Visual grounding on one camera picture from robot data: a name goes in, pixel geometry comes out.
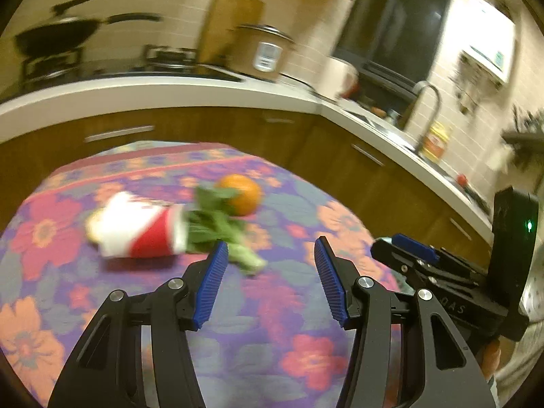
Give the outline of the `person right hand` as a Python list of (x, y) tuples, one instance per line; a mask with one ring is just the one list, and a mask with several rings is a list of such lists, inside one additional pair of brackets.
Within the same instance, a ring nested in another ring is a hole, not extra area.
[(490, 381), (501, 361), (501, 344), (499, 339), (491, 339), (478, 352), (478, 365), (486, 381)]

